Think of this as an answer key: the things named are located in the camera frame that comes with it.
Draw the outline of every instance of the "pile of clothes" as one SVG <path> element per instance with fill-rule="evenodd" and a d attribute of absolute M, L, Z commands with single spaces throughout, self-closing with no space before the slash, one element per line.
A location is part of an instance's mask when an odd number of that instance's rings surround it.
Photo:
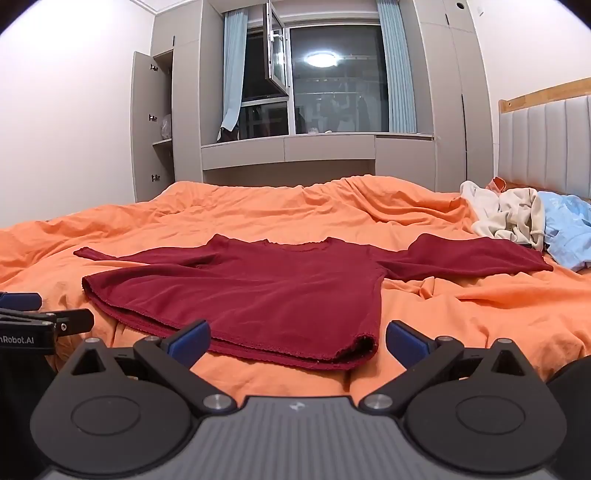
<path fill-rule="evenodd" d="M 474 233 L 546 249 L 573 271 L 591 266 L 591 205 L 581 198 L 530 187 L 507 189 L 499 178 L 484 189 L 465 181 L 460 194 L 478 217 Z"/>

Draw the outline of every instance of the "upholstered headboard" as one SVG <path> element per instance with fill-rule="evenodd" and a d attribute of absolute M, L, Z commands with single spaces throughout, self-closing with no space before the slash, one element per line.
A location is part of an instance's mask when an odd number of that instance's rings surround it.
<path fill-rule="evenodd" d="M 591 78 L 499 101 L 498 175 L 591 198 Z"/>

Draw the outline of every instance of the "grey cabinet panel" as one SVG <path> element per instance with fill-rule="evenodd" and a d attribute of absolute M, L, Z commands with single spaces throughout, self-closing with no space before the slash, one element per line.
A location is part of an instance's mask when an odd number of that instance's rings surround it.
<path fill-rule="evenodd" d="M 199 58 L 199 112 L 201 143 L 217 140 L 223 115 L 223 18 L 203 3 L 201 53 Z"/>
<path fill-rule="evenodd" d="M 174 48 L 172 97 L 175 178 L 202 181 L 197 40 Z"/>
<path fill-rule="evenodd" d="M 201 35 L 201 0 L 167 10 L 154 18 L 152 55 L 199 40 Z"/>
<path fill-rule="evenodd" d="M 196 0 L 171 10 L 178 18 L 175 47 L 201 39 L 202 8 L 202 0 Z"/>
<path fill-rule="evenodd" d="M 466 180 L 462 84 L 449 27 L 423 24 L 436 139 L 436 182 L 440 192 L 457 192 Z"/>
<path fill-rule="evenodd" d="M 374 159 L 373 135 L 296 135 L 285 138 L 285 161 Z"/>
<path fill-rule="evenodd" d="M 201 149 L 204 170 L 283 163 L 285 161 L 283 139 L 285 137 L 253 138 L 210 145 Z"/>
<path fill-rule="evenodd" d="M 443 0 L 415 0 L 415 6 L 420 23 L 447 25 Z"/>
<path fill-rule="evenodd" d="M 152 56 L 169 51 L 174 47 L 177 16 L 169 10 L 154 17 L 152 29 Z"/>
<path fill-rule="evenodd" d="M 449 26 L 452 28 L 460 28 L 468 32 L 475 32 L 474 22 L 472 21 L 472 14 L 468 7 L 467 0 L 443 0 L 447 18 L 449 19 Z"/>
<path fill-rule="evenodd" d="M 452 30 L 466 117 L 467 179 L 485 187 L 493 176 L 491 103 L 475 33 Z"/>
<path fill-rule="evenodd" d="M 375 139 L 375 174 L 435 189 L 435 142 L 406 138 Z"/>
<path fill-rule="evenodd" d="M 154 59 L 134 53 L 131 78 L 131 157 L 135 199 L 146 202 L 174 182 L 173 160 L 165 150 L 156 152 L 153 142 L 162 140 L 160 122 L 170 111 L 168 78 L 150 69 Z M 157 117 L 150 121 L 150 115 Z"/>

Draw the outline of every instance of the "beige clothing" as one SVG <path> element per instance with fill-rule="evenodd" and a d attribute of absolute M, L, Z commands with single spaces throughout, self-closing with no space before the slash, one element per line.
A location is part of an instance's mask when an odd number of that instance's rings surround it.
<path fill-rule="evenodd" d="M 465 181 L 460 195 L 478 217 L 472 225 L 477 235 L 529 244 L 539 251 L 544 248 L 544 205 L 535 189 L 510 189 L 497 195 Z"/>

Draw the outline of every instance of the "light blue clothing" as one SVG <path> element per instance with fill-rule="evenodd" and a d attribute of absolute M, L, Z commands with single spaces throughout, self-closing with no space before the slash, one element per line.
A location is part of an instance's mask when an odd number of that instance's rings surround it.
<path fill-rule="evenodd" d="M 538 192 L 546 216 L 544 242 L 563 267 L 591 266 L 591 205 L 575 195 Z"/>

